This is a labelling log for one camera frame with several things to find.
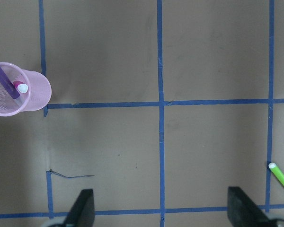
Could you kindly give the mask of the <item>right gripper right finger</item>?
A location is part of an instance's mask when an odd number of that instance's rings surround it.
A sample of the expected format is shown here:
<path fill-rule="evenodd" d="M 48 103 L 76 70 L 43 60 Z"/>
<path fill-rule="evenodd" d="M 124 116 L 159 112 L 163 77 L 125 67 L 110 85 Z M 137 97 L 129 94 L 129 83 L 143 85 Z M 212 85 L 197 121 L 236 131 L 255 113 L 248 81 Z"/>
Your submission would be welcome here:
<path fill-rule="evenodd" d="M 228 187 L 227 217 L 233 227 L 269 227 L 264 212 L 237 186 Z"/>

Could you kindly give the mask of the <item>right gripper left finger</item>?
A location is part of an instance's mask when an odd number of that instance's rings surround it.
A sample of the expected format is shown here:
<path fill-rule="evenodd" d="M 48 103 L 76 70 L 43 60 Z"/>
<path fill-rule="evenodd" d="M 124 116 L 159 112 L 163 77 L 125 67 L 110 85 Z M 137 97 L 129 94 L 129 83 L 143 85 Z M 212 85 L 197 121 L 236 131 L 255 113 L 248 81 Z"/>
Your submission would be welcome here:
<path fill-rule="evenodd" d="M 92 189 L 80 192 L 63 222 L 64 227 L 92 227 L 95 221 L 94 193 Z"/>

